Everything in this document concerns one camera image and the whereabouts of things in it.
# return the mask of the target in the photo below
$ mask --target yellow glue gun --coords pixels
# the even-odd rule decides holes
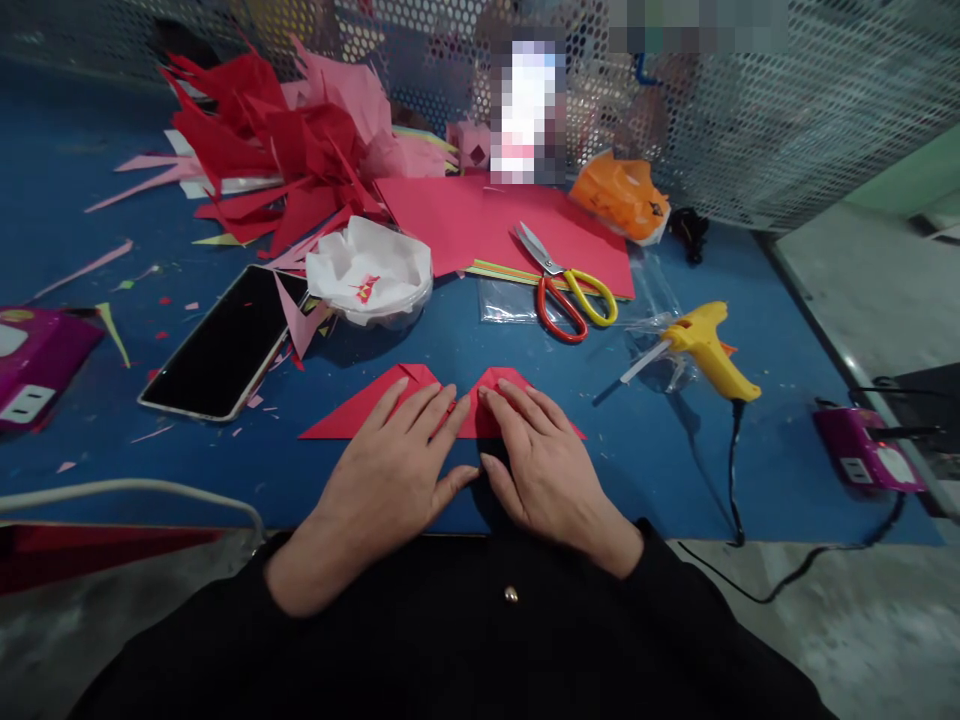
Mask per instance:
[[[684,315],[663,331],[660,344],[640,358],[620,378],[630,379],[667,350],[690,353],[714,389],[727,400],[753,402],[760,397],[760,388],[737,370],[717,337],[717,325],[727,319],[727,304],[712,302]]]

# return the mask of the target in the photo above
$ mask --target blue table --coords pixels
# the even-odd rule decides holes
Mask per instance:
[[[447,281],[420,322],[398,338],[341,324],[318,338],[301,373],[289,361],[268,375],[261,394],[273,413],[245,410],[232,425],[204,425],[179,416],[156,438],[157,413],[135,399],[147,373],[160,367],[193,323],[186,303],[212,306],[255,248],[216,248],[191,241],[218,232],[192,218],[196,201],[176,186],[152,190],[85,215],[97,200],[144,175],[112,169],[134,154],[164,150],[175,102],[165,91],[130,89],[35,68],[2,64],[3,203],[0,304],[17,304],[131,238],[134,249],[41,301],[44,307],[109,301],[131,359],[121,364],[105,338],[59,401],[42,433],[0,442],[0,492],[19,493],[123,477],[172,480],[244,500],[268,527],[295,526],[314,506],[345,447],[297,436],[398,362],[426,363],[466,392],[488,366],[512,366],[553,396],[588,436],[604,488],[629,517],[646,515],[669,537],[729,539],[726,454],[730,405],[705,382],[667,397],[621,388],[598,407],[593,399],[627,362],[622,331],[594,330],[577,347],[562,345],[536,325],[478,321],[476,281]],[[750,235],[717,227],[705,263],[689,268],[679,243],[657,250],[684,308],[730,303],[724,340],[736,362],[763,388],[744,421],[737,461],[738,498],[748,539],[853,542],[887,515],[889,498],[867,501],[841,485],[816,434],[813,399],[842,401],[845,386],[787,291]],[[162,274],[129,291],[109,293],[153,263]],[[170,297],[171,305],[159,304]],[[158,332],[170,337],[157,340]],[[233,437],[236,428],[242,432]],[[63,474],[63,461],[77,466]],[[475,441],[458,441],[449,464],[476,463]],[[462,493],[434,530],[484,532],[481,484]],[[231,527],[244,516],[179,497],[118,493],[24,512],[24,520],[82,524]],[[936,544],[939,536],[911,499],[890,541]]]

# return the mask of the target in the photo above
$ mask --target black jacket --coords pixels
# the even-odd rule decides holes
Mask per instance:
[[[309,620],[267,590],[274,538],[127,643],[73,717],[833,717],[638,526],[646,548],[623,582],[520,533],[423,537]]]

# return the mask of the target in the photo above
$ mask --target white paper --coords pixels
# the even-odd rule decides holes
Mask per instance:
[[[167,141],[173,152],[180,157],[196,157],[193,147],[187,142],[179,130],[164,130],[163,134],[167,136]],[[277,187],[283,184],[283,178],[279,175],[271,177],[250,177],[250,178],[224,178],[222,193],[224,195],[236,195],[242,192],[251,192],[253,190],[265,190],[266,188]],[[206,176],[200,176],[196,180],[181,180],[180,189],[187,196],[187,200],[205,200],[207,192],[213,194],[213,183]]]
[[[356,215],[342,233],[320,238],[306,266],[310,294],[351,319],[409,311],[433,285],[428,246]],[[364,303],[357,294],[371,276],[379,280]]]

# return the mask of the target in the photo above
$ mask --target red and yellow scissors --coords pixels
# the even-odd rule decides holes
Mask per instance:
[[[587,322],[583,319],[583,315],[577,311],[573,303],[567,299],[566,295],[557,289],[556,284],[553,282],[553,278],[557,275],[563,275],[563,279],[567,281],[570,290],[573,291],[573,294],[577,297],[577,302],[580,304],[580,307],[583,308],[587,317],[596,325],[609,327],[617,321],[617,301],[614,299],[613,293],[610,292],[610,288],[592,275],[587,275],[587,273],[581,272],[580,270],[567,269],[557,265],[553,262],[550,253],[547,252],[543,243],[541,243],[540,240],[537,239],[537,236],[530,231],[530,228],[522,222],[520,223],[520,228],[514,228],[514,232],[527,249],[527,252],[530,253],[530,257],[536,260],[540,264],[540,267],[543,268],[543,275],[537,284],[537,315],[540,316],[540,321],[547,327],[547,330],[550,331],[551,334],[565,342],[577,343],[586,340],[588,333]],[[606,300],[608,308],[606,317],[593,309],[593,305],[590,304],[586,295],[583,294],[580,282],[584,282],[593,287],[600,293],[601,297]],[[573,321],[574,325],[576,325],[576,335],[564,332],[550,319],[550,315],[547,313],[548,290]]]

